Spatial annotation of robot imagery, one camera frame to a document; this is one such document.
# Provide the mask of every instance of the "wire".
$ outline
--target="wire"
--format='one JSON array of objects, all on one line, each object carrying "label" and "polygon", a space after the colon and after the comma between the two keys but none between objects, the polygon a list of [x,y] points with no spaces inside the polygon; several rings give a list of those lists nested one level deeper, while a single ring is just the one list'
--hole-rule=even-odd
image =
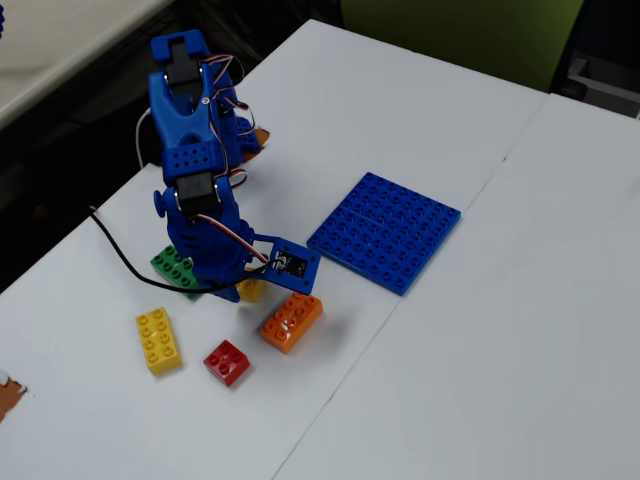
[{"label": "wire", "polygon": [[207,217],[206,215],[202,215],[201,213],[197,214],[195,217],[199,218],[200,220],[204,220],[205,222],[209,222],[211,225],[213,225],[213,226],[219,228],[220,230],[222,230],[224,233],[229,235],[231,238],[233,238],[236,242],[238,242],[244,248],[249,250],[262,263],[266,263],[266,264],[269,263],[269,259],[267,257],[262,255],[255,248],[253,248],[253,246],[250,243],[248,243],[247,241],[245,241],[244,238],[239,236],[236,232],[231,230],[229,227],[227,227],[224,224],[222,224],[219,221],[217,221],[215,218]]},{"label": "wire", "polygon": [[95,213],[94,213],[95,207],[90,207],[90,208],[92,209],[91,218],[98,224],[98,227],[100,227],[100,230],[102,230],[102,232],[106,235],[107,240],[109,240],[109,243],[111,243],[111,246],[113,247],[113,249],[116,251],[116,253],[120,257],[120,260],[123,261],[123,263],[127,266],[129,271],[138,280],[141,280],[144,283],[147,283],[149,285],[153,285],[154,287],[163,288],[165,290],[170,290],[172,292],[179,292],[179,293],[194,293],[194,294],[214,293],[214,292],[218,292],[220,290],[224,290],[225,288],[234,287],[235,285],[237,285],[240,282],[243,282],[243,281],[245,281],[245,280],[247,280],[249,278],[255,277],[256,275],[259,275],[262,272],[264,272],[270,265],[269,263],[265,263],[264,265],[262,265],[261,267],[257,268],[256,270],[252,270],[250,272],[247,272],[245,275],[239,276],[237,279],[235,279],[232,282],[218,283],[215,287],[211,287],[211,288],[193,288],[193,289],[189,289],[189,288],[174,287],[173,285],[167,285],[165,283],[156,282],[155,280],[151,280],[150,278],[143,277],[142,275],[140,275],[140,273],[138,273],[138,271],[135,268],[133,268],[133,265],[131,265],[131,263],[129,263],[129,260],[127,260],[127,257],[124,256],[124,253],[122,253],[122,250],[120,250],[120,247],[118,246],[116,241],[113,239],[113,237],[111,236],[111,234],[109,233],[107,228],[103,225],[103,223],[95,215]]},{"label": "wire", "polygon": [[138,120],[138,123],[136,124],[136,153],[138,154],[138,164],[140,165],[140,170],[144,168],[144,163],[142,163],[142,155],[140,154],[140,126],[142,125],[144,119],[149,115],[151,115],[151,107],[147,108],[144,111],[144,113]]},{"label": "wire", "polygon": [[231,185],[231,188],[239,187],[240,185],[242,185],[244,182],[247,181],[247,178],[249,178],[249,172],[247,172],[244,168],[236,168],[235,170],[232,170],[231,173],[229,174],[229,180],[237,177],[238,175],[244,175],[244,178],[240,180],[238,183]]},{"label": "wire", "polygon": [[249,114],[251,115],[251,128],[249,130],[247,130],[246,132],[241,132],[238,134],[239,137],[243,136],[243,135],[250,135],[253,133],[253,131],[256,129],[256,119],[253,116],[253,111],[251,110],[251,107],[244,103],[244,102],[234,102],[233,100],[231,100],[230,98],[227,97],[223,97],[227,102],[229,102],[234,108],[239,108],[240,110],[244,110],[249,111]]}]

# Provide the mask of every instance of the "blue robotic arm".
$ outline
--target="blue robotic arm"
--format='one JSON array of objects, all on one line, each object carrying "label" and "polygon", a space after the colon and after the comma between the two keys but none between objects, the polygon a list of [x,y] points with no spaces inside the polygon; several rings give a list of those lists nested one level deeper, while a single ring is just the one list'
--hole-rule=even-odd
[{"label": "blue robotic arm", "polygon": [[[206,215],[249,245],[256,240],[273,244],[269,263],[256,278],[310,294],[320,257],[282,238],[257,235],[240,218],[229,174],[242,163],[243,152],[257,151],[260,144],[249,121],[235,114],[238,99],[229,73],[221,70],[222,63],[205,61],[211,55],[198,30],[154,38],[151,48],[162,70],[149,76],[149,97],[167,186],[162,194],[154,192],[154,201],[158,215],[168,217],[178,253],[193,259],[193,273],[204,288],[246,274],[253,253],[197,217]],[[215,294],[240,300],[236,287]]]}]

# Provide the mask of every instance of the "white table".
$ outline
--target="white table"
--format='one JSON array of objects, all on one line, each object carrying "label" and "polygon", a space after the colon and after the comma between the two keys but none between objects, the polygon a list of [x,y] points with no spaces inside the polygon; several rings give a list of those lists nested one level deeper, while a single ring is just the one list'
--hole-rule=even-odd
[{"label": "white table", "polygon": [[550,97],[276,480],[640,478],[638,152]]},{"label": "white table", "polygon": [[[271,131],[238,189],[242,216],[302,244],[368,170],[465,210],[546,98],[316,22],[239,96]],[[151,198],[162,188],[148,166],[100,209],[148,276],[169,242]],[[189,302],[133,278],[87,220],[0,296],[0,368],[34,395],[0,425],[3,473],[270,479],[400,302],[328,260],[314,294],[325,315],[283,355],[257,329],[285,290],[255,306]],[[185,363],[164,378],[147,370],[134,323],[158,306]],[[201,363],[223,339],[253,366],[231,389]]]},{"label": "white table", "polygon": [[171,0],[3,0],[0,128]]}]

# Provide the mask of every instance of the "orange lego brick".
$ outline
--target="orange lego brick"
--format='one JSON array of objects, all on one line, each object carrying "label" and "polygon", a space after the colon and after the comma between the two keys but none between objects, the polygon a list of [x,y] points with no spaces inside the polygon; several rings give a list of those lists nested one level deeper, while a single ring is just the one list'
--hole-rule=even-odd
[{"label": "orange lego brick", "polygon": [[289,353],[321,313],[320,300],[296,292],[267,320],[260,333],[278,350]]}]

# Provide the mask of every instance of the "red wire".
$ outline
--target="red wire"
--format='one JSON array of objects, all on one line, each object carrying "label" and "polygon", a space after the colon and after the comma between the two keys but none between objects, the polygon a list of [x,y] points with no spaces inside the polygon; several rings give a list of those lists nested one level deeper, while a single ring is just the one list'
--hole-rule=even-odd
[{"label": "red wire", "polygon": [[222,230],[224,233],[229,235],[231,238],[233,238],[240,245],[242,245],[247,250],[249,250],[262,263],[269,263],[269,259],[268,258],[266,258],[264,255],[262,255],[260,252],[258,252],[255,248],[253,248],[247,241],[245,241],[242,237],[240,237],[238,234],[236,234],[233,230],[231,230],[229,227],[226,227],[225,225],[223,225],[222,223],[217,221],[215,218],[207,217],[206,215],[202,215],[201,213],[197,214],[196,218],[199,218],[200,220],[204,220],[205,222],[209,222],[211,225],[213,225],[213,226],[219,228],[220,230]]}]

